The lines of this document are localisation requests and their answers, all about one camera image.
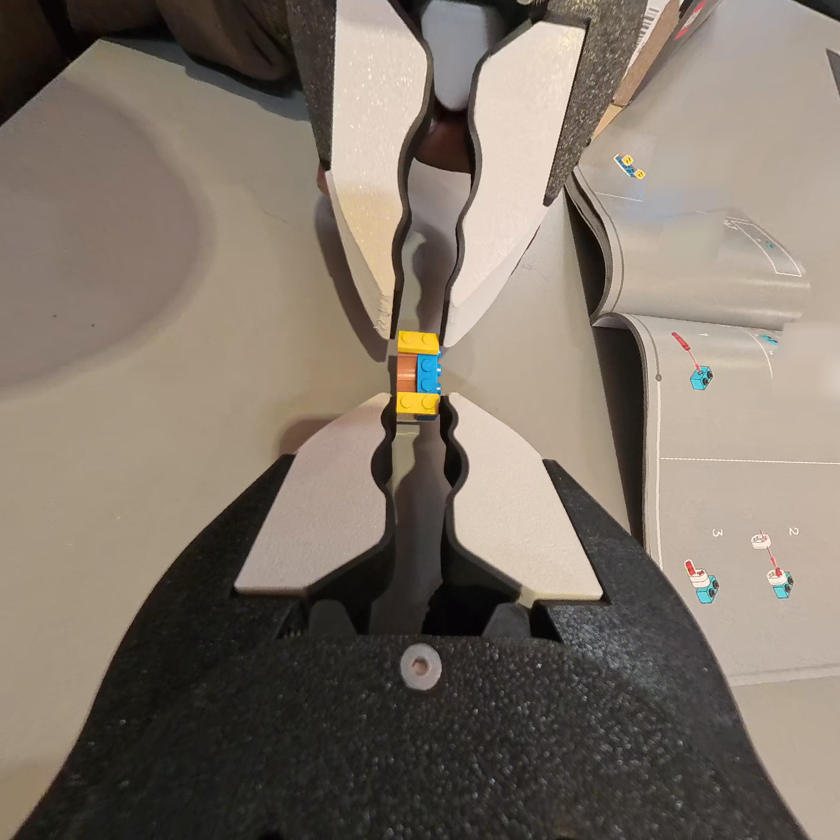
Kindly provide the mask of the printed cardboard box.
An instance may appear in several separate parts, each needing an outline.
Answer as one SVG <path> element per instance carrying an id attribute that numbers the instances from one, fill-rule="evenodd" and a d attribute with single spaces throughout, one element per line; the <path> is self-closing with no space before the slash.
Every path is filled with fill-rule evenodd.
<path id="1" fill-rule="evenodd" d="M 649 1 L 612 104 L 624 108 L 707 21 L 720 1 Z"/>

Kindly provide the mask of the grey instruction booklet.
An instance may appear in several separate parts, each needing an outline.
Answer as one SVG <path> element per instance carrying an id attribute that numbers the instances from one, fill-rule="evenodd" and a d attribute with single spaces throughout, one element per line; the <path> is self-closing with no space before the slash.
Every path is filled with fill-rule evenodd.
<path id="1" fill-rule="evenodd" d="M 838 676 L 831 59 L 688 51 L 568 181 L 641 361 L 646 549 L 733 685 Z"/>

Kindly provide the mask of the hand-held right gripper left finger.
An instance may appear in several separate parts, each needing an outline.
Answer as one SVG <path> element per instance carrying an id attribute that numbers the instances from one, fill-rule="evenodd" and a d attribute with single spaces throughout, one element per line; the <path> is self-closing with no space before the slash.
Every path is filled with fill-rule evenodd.
<path id="1" fill-rule="evenodd" d="M 238 574 L 237 593 L 335 600 L 352 618 L 370 611 L 395 566 L 388 489 L 395 430 L 384 392 L 300 446 Z"/>

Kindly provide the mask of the person's left forearm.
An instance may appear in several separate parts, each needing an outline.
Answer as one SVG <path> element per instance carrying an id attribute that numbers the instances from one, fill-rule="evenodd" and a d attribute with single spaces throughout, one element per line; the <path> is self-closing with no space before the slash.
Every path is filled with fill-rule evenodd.
<path id="1" fill-rule="evenodd" d="M 190 56 L 259 81 L 297 68 L 284 1 L 69 1 L 78 35 L 99 37 L 165 25 Z"/>

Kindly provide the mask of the person's left hand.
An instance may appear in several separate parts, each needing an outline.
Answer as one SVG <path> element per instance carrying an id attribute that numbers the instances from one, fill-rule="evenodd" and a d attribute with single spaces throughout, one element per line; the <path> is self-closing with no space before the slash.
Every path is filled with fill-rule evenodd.
<path id="1" fill-rule="evenodd" d="M 439 170 L 471 174 L 475 153 L 467 112 L 448 110 L 436 101 L 427 132 L 416 147 L 414 158 Z"/>

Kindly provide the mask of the grey desk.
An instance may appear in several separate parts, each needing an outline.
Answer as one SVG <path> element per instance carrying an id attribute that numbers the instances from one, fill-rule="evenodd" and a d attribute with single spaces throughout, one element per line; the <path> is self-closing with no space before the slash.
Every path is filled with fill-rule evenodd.
<path id="1" fill-rule="evenodd" d="M 100 40 L 2 128 L 2 838 L 177 555 L 385 390 L 299 96 Z"/>

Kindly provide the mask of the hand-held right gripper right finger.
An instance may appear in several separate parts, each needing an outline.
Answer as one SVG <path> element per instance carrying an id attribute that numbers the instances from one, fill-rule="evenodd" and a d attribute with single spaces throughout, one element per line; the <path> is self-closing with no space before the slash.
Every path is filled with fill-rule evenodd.
<path id="1" fill-rule="evenodd" d="M 599 602 L 602 585 L 537 450 L 460 394 L 441 402 L 441 435 L 448 619 L 487 623 L 503 603 Z"/>

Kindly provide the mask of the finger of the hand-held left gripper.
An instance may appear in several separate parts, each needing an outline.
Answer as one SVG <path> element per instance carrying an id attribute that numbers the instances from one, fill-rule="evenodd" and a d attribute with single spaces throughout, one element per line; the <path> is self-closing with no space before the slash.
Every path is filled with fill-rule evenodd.
<path id="1" fill-rule="evenodd" d="M 547 213 L 584 40 L 585 24 L 525 24 L 476 69 L 468 108 L 476 174 L 456 228 L 444 347 L 463 339 L 498 297 Z"/>
<path id="2" fill-rule="evenodd" d="M 388 1 L 339 1 L 326 181 L 355 288 L 373 328 L 393 335 L 411 211 L 412 144 L 428 115 L 432 60 Z"/>

